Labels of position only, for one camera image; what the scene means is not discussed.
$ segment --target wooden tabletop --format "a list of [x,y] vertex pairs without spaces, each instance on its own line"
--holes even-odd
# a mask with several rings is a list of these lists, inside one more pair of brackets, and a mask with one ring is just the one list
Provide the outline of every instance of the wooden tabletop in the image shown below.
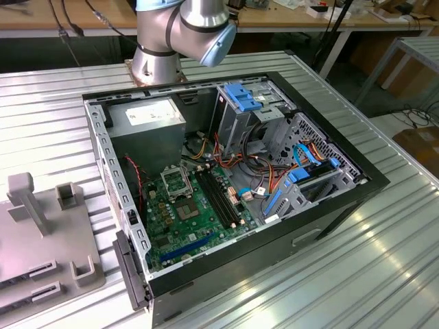
[[[60,0],[52,0],[60,22],[68,28],[62,13]],[[82,29],[104,29],[84,0],[65,0],[67,12],[73,23]],[[118,28],[137,26],[136,15],[126,0],[90,0],[91,4]],[[0,8],[0,29],[57,29],[47,0],[30,0],[27,6],[31,16]],[[326,27],[326,19],[315,19],[306,14],[304,8],[290,10],[271,2],[269,10],[244,8],[239,13],[240,27]],[[342,23],[342,27],[409,27],[408,23],[386,23],[372,14],[352,16]],[[435,26],[437,23],[424,20],[422,26]]]
[[[270,2],[268,10],[256,10],[243,8],[239,13],[240,27],[326,27],[326,19],[315,19],[306,13],[304,7],[290,10],[273,1]],[[437,26],[437,22],[421,20],[421,26]],[[407,26],[407,23],[386,23],[375,15],[367,13],[363,16],[352,15],[349,19],[343,20],[342,27],[400,27]],[[417,23],[411,23],[411,29]]]
[[[61,10],[61,1],[52,0],[61,24],[67,29],[67,20]],[[82,29],[105,29],[84,0],[65,0],[71,21]],[[126,0],[90,0],[115,27],[136,28],[137,18]],[[30,0],[27,9],[31,16],[0,8],[0,29],[57,29],[47,0]]]

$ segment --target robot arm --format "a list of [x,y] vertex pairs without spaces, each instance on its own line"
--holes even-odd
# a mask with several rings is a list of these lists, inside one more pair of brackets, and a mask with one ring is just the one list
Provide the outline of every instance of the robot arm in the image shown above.
[[143,84],[178,81],[177,53],[205,66],[218,65],[236,34],[223,0],[138,0],[138,47],[132,73]]

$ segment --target green circuit board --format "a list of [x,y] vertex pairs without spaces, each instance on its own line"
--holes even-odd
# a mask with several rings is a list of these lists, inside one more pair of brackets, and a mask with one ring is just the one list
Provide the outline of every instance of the green circuit board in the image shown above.
[[[211,173],[221,186],[224,196],[229,198],[227,188],[231,185],[222,169],[212,169]],[[153,271],[159,271],[190,256],[195,256],[257,227],[245,203],[240,201],[233,208],[239,218],[244,221],[235,228],[224,228],[198,184],[195,172],[188,173],[188,178],[193,189],[192,196],[179,198],[174,203],[169,201],[162,179],[154,180],[146,186],[147,193],[150,191],[155,193],[154,198],[148,195],[146,220],[143,220],[152,244],[147,261]],[[168,184],[168,189],[173,191],[181,186],[181,182],[173,178],[172,183]],[[172,259],[166,261],[161,259],[161,256],[197,241],[207,241],[207,243]]]

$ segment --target motherboard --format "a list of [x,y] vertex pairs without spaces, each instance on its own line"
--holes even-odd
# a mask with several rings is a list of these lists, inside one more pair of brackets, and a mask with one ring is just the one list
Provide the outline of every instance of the motherboard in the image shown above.
[[[153,271],[257,227],[245,201],[233,196],[234,188],[221,168],[202,172],[180,167],[170,170],[171,179],[162,175],[145,185],[148,202],[142,220],[152,242],[147,262]],[[172,193],[176,191],[182,194],[174,198]]]

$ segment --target ridged metal surface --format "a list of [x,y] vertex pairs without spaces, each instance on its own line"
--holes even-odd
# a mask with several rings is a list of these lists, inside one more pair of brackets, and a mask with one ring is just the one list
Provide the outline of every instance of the ridged metal surface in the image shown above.
[[399,47],[439,74],[439,36],[401,38]]
[[[432,176],[298,58],[283,52],[228,56],[190,80],[279,71],[392,182],[334,234],[256,273],[162,328],[437,328],[439,192]],[[26,319],[17,328],[144,328],[131,309],[111,242],[115,225],[91,151],[80,94],[132,86],[123,65],[0,75],[0,196],[5,177],[28,170],[36,190],[77,182],[107,283]]]

